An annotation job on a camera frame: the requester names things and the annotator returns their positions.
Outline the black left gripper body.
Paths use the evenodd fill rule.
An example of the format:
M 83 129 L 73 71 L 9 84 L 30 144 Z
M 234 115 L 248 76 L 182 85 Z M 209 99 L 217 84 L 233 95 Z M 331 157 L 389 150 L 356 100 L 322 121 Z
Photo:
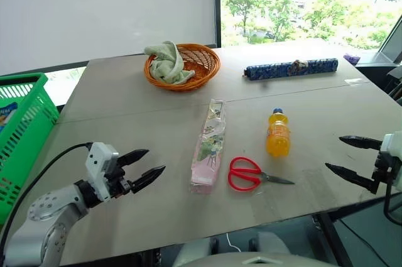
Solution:
M 128 156 L 124 155 L 113 161 L 105 173 L 105 179 L 111 198 L 118 198 L 131 191 L 130 183 L 124 178 L 123 167 L 129 165 Z

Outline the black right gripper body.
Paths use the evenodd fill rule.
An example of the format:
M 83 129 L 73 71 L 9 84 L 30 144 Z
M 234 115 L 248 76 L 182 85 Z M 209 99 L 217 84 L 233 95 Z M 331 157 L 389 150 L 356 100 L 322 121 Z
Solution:
M 392 184 L 394 180 L 394 157 L 388 152 L 380 151 L 374 163 L 372 174 L 373 186 L 379 186 L 380 183 Z

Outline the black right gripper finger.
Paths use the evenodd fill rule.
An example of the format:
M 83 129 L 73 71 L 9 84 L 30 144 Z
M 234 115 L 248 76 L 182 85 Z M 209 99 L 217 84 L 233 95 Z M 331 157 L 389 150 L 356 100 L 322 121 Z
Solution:
M 362 177 L 358 175 L 355 171 L 352 171 L 342 166 L 333 165 L 331 163 L 325 163 L 325 166 L 329 170 L 331 170 L 334 174 L 338 175 L 344 180 L 353 183 L 355 185 L 358 185 L 360 187 L 363 187 L 373 194 L 377 193 L 379 184 L 376 183 L 374 180 Z
M 340 136 L 339 139 L 355 148 L 373 149 L 379 151 L 381 149 L 382 141 L 362 136 Z

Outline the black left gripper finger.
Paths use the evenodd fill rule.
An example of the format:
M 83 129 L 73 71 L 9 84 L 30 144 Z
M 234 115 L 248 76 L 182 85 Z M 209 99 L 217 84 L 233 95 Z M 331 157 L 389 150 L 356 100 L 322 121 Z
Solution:
M 153 183 L 163 173 L 165 168 L 165 165 L 154 167 L 143 173 L 137 180 L 131 182 L 132 193 L 137 193 Z
M 118 165 L 120 167 L 131 165 L 140 160 L 144 155 L 149 152 L 149 149 L 136 149 L 118 158 Z

